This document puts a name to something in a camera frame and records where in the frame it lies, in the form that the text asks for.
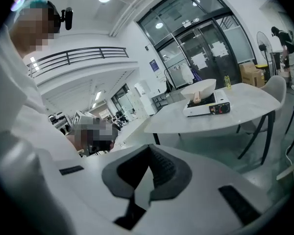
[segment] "round white table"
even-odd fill
[[[268,117],[266,145],[261,161],[263,164],[270,146],[275,110],[280,107],[280,102],[267,92],[244,83],[232,85],[230,90],[227,88],[221,90],[224,90],[230,101],[231,111],[229,113],[186,117],[182,112],[188,102],[185,99],[163,107],[151,118],[145,132],[152,133],[156,144],[160,144],[158,134],[180,135],[181,133],[213,131],[261,118],[252,139],[238,157],[240,159],[255,141],[266,117]]]

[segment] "cardboard box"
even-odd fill
[[[255,87],[263,87],[265,85],[264,72],[256,68],[254,63],[248,62],[240,64],[242,82]]]

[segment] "railing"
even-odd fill
[[[28,76],[37,77],[47,71],[71,65],[73,63],[84,62],[93,59],[104,59],[110,57],[126,57],[126,48],[123,47],[87,47],[70,49],[55,53],[36,60],[28,64]]]

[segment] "stand fan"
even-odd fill
[[[261,51],[262,56],[267,61],[269,71],[270,71],[270,77],[276,75],[276,66],[275,66],[275,62],[273,62],[273,52],[272,52],[271,43],[268,37],[266,37],[266,35],[261,31],[258,31],[257,33],[257,43],[258,43],[258,48]]]

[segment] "hair net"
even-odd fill
[[[20,12],[25,8],[41,8],[42,4],[47,6],[48,0],[27,0],[24,4],[16,11],[14,22],[20,16]]]

